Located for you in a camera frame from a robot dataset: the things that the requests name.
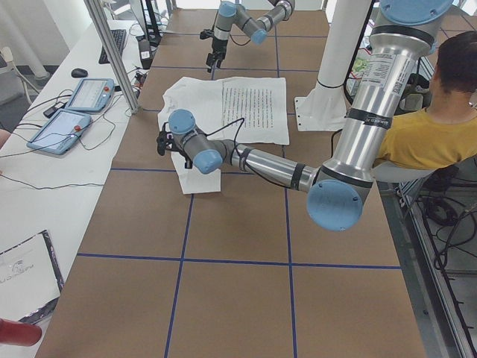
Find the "tablet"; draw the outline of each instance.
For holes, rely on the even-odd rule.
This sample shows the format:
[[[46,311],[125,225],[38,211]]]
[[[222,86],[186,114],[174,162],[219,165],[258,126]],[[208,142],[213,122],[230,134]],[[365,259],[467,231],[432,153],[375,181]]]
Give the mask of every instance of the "tablet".
[[[27,142],[27,147],[61,155],[79,140],[90,125],[89,114],[58,110]]]
[[[114,80],[111,78],[81,78],[65,108],[78,112],[101,112],[113,93]]]

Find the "white desk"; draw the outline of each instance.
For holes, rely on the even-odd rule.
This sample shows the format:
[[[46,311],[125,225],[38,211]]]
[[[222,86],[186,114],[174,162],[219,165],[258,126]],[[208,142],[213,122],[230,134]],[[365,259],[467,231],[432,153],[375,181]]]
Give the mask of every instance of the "white desk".
[[[129,31],[133,23],[132,21],[112,21],[110,27],[125,28]],[[128,36],[122,55],[127,71],[134,69],[134,66],[140,66],[137,41],[134,37],[137,31],[134,28],[131,32],[133,35]],[[91,25],[51,77],[33,106],[58,96],[62,90],[73,90],[79,79],[71,77],[71,70],[77,67],[86,69],[89,77],[116,79],[109,64],[98,64],[100,51],[101,41],[94,26]],[[47,118],[42,112],[53,103],[53,101],[49,102],[27,113],[22,123],[45,123]],[[23,139],[12,135],[0,150],[0,170],[12,179],[34,186],[61,186],[68,183],[104,184],[111,161],[126,129],[128,114],[127,103],[124,97],[121,97],[106,114],[106,117],[116,125],[111,137],[91,151],[85,150],[80,143],[77,143],[61,157],[48,156],[39,152],[3,157],[29,151]],[[90,148],[105,139],[112,128],[111,123],[99,119],[84,132],[81,140],[86,147]],[[22,126],[14,133],[30,139],[37,129]],[[0,252],[47,229],[51,235],[61,273],[66,279],[101,190],[101,186],[36,190],[0,177]],[[41,322],[40,327],[43,332],[48,323],[49,319]],[[30,348],[0,345],[0,357],[34,357],[40,343],[41,341]]]

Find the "blue joint cap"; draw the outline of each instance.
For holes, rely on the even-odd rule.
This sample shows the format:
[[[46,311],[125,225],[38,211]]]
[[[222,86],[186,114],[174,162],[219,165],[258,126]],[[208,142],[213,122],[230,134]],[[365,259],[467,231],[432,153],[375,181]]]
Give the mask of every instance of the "blue joint cap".
[[[206,149],[205,151],[197,153],[192,162],[195,167],[199,169],[199,172],[209,174],[221,167],[222,157],[215,149]]]
[[[344,231],[358,222],[363,202],[358,193],[339,180],[318,181],[308,192],[306,209],[312,220],[331,231]]]
[[[169,116],[169,128],[173,134],[186,134],[194,127],[194,115],[188,110],[175,110]]]
[[[260,30],[255,31],[250,38],[253,43],[260,45],[267,38],[267,31],[261,28]]]
[[[237,13],[236,5],[230,1],[221,2],[218,7],[218,14],[223,17],[234,17]]]
[[[436,20],[451,7],[452,0],[381,0],[381,12],[391,22],[418,26]]]

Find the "computer mouse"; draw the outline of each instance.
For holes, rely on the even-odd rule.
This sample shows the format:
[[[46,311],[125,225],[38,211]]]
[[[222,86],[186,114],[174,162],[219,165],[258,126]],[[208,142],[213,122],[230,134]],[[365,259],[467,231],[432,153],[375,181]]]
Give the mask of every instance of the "computer mouse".
[[[72,77],[73,78],[83,78],[87,77],[88,72],[85,69],[73,69],[72,70]]]

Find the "screen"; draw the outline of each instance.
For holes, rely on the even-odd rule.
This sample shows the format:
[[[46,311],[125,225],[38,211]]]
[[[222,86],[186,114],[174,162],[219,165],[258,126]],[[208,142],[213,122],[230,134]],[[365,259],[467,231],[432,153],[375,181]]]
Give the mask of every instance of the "screen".
[[[85,80],[75,94],[68,107],[72,108],[95,108],[103,93],[107,81]]]
[[[74,130],[80,120],[81,114],[61,112],[53,122],[50,122],[41,134],[31,142],[42,148],[58,149]]]

